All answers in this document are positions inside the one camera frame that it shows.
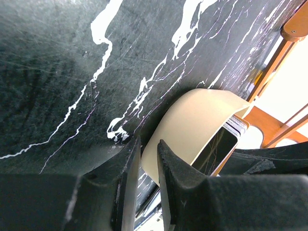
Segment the stack of credit cards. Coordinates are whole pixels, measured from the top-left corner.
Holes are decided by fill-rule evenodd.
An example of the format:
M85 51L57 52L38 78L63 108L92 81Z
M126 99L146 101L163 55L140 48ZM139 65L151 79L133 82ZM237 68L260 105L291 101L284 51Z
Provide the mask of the stack of credit cards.
M208 176L216 176L229 159L250 124L233 115L217 131L201 151L192 167Z

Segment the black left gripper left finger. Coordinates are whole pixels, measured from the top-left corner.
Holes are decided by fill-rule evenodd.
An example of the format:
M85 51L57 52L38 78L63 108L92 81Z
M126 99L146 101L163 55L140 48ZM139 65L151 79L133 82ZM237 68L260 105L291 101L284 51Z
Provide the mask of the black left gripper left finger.
M85 175L2 174L3 231L131 231L141 140Z

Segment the beige oval plastic tray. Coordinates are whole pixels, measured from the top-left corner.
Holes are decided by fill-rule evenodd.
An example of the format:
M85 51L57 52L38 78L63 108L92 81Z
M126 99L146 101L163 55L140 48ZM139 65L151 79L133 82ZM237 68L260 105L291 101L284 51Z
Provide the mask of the beige oval plastic tray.
M253 105L228 90L193 89L167 110L144 148L141 167L159 183L157 146L160 140L192 165L209 141L232 116L245 118Z

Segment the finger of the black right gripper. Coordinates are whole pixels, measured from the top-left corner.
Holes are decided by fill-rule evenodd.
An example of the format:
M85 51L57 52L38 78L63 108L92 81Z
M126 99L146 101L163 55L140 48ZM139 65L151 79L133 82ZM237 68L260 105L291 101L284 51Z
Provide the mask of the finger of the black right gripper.
M308 174L308 143L267 149L236 149L219 175Z

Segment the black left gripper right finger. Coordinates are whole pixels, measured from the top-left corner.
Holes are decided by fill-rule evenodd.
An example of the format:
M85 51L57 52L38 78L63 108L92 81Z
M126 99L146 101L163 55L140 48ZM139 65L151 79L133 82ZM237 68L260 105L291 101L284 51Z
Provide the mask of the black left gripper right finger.
M305 175L208 177L161 140L157 146L166 231L305 231Z

